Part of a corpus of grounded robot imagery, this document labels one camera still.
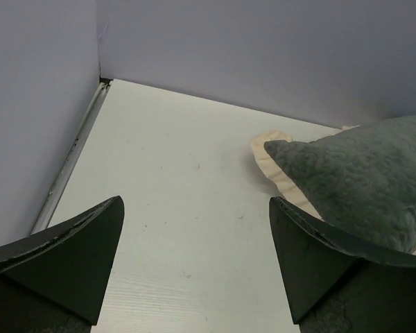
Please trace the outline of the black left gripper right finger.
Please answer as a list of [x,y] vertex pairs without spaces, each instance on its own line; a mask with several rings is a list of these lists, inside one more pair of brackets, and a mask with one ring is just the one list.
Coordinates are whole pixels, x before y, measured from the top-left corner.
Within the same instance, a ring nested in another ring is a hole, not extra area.
[[302,332],[416,332],[416,256],[329,225],[281,197],[269,219]]

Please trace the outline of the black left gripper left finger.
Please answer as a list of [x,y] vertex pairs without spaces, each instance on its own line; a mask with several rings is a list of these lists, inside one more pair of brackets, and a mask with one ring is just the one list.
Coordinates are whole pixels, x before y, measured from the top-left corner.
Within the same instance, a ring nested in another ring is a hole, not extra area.
[[124,220],[122,197],[0,246],[0,332],[90,332]]

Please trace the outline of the green and cream pillowcase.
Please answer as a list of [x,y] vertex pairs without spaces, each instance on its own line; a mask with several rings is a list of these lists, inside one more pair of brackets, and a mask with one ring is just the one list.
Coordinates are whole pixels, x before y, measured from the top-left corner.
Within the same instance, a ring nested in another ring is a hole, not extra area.
[[416,116],[344,127],[310,142],[270,131],[250,146],[289,203],[364,240],[416,255]]

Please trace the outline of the aluminium table edge rail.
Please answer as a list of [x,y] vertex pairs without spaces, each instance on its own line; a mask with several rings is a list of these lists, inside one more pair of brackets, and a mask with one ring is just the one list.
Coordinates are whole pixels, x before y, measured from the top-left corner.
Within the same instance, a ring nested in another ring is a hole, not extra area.
[[31,230],[31,234],[38,233],[49,227],[49,223],[54,215],[58,203],[60,202],[60,199],[62,198],[64,189],[67,186],[73,169],[78,161],[78,158],[80,157],[87,138],[89,137],[89,134],[93,128],[94,122],[98,116],[98,113],[100,112],[111,84],[112,80],[105,78],[101,79],[98,88],[88,106],[88,109],[80,123],[78,134],[76,135],[76,138],[71,145],[71,148],[56,179],[49,189],[44,205],[40,210],[33,229]]

